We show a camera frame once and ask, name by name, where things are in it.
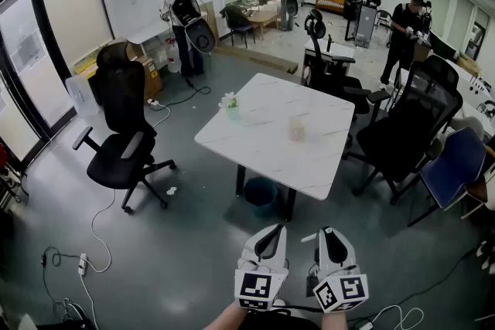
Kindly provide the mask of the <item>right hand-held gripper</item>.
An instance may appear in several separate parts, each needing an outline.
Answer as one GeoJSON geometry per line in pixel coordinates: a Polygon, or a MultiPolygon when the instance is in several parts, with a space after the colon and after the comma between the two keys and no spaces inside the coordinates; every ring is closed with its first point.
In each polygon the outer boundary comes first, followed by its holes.
{"type": "Polygon", "coordinates": [[[326,228],[317,233],[318,265],[313,264],[307,276],[307,297],[315,298],[323,313],[352,311],[369,299],[367,275],[360,272],[356,263],[355,249],[351,242],[338,230],[328,232],[326,228]],[[335,267],[328,274],[329,258],[335,267]]]}

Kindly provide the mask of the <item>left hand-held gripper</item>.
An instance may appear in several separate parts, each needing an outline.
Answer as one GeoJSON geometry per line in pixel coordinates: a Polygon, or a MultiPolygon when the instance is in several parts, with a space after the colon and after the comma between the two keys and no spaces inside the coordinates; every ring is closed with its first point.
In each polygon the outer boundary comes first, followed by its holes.
{"type": "Polygon", "coordinates": [[[288,277],[288,268],[269,267],[255,260],[284,260],[286,257],[287,229],[282,224],[268,226],[250,237],[244,245],[238,269],[234,275],[234,298],[241,308],[255,311],[273,309],[288,277]]]}

